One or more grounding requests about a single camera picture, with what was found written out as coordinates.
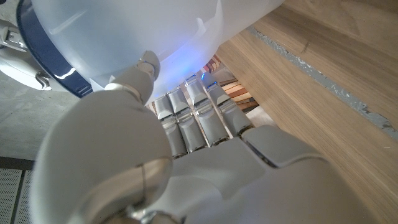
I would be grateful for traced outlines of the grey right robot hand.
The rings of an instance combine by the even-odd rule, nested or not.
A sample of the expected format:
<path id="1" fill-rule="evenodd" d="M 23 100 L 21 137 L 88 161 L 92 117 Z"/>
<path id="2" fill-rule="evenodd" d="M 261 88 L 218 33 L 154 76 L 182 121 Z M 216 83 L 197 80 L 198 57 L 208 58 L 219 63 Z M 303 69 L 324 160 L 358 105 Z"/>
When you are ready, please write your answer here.
<path id="1" fill-rule="evenodd" d="M 27 46 L 22 39 L 19 29 L 16 27 L 6 26 L 1 28 L 1 45 L 20 52 L 27 52 Z"/>

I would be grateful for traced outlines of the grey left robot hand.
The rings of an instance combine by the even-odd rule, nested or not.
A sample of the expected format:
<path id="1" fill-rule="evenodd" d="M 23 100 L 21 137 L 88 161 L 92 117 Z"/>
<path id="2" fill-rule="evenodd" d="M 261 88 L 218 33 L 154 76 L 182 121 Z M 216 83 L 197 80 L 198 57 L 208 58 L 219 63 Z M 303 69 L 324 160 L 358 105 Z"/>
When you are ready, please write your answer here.
<path id="1" fill-rule="evenodd" d="M 316 149 L 274 126 L 174 159 L 145 107 L 160 72 L 146 51 L 50 129 L 34 164 L 34 223 L 376 223 Z"/>

